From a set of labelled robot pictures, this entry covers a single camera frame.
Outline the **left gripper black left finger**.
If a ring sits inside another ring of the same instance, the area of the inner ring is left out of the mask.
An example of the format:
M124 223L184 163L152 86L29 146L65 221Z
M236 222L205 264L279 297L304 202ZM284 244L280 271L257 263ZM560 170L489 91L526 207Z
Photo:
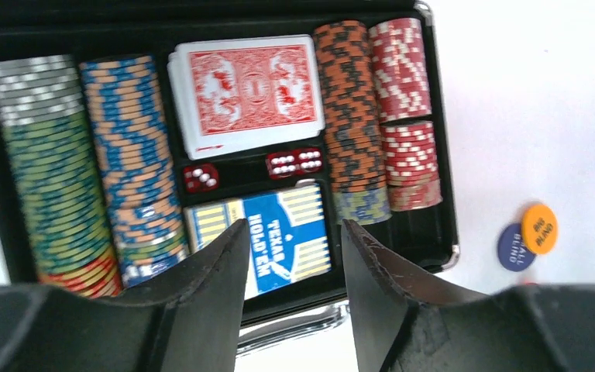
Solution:
M0 286L0 371L231 371L249 224L117 297Z

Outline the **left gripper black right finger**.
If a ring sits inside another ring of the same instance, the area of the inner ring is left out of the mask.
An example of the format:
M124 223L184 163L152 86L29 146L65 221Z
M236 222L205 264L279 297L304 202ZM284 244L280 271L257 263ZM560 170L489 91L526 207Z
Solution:
M482 294L427 272L351 220L342 255L361 371L595 371L595 284Z

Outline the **blue playing card box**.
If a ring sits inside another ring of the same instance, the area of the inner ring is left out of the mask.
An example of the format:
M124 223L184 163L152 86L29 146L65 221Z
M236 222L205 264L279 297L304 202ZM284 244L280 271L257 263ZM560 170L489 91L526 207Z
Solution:
M197 205L185 208L184 216L193 253L204 249L235 221L248 221L246 299L332 269L318 184Z

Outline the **red playing card deck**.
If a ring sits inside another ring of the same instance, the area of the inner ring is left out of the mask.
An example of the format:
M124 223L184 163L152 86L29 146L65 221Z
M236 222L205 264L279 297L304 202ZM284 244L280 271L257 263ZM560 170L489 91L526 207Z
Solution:
M305 140L325 128L307 34L178 44L167 70L191 160Z

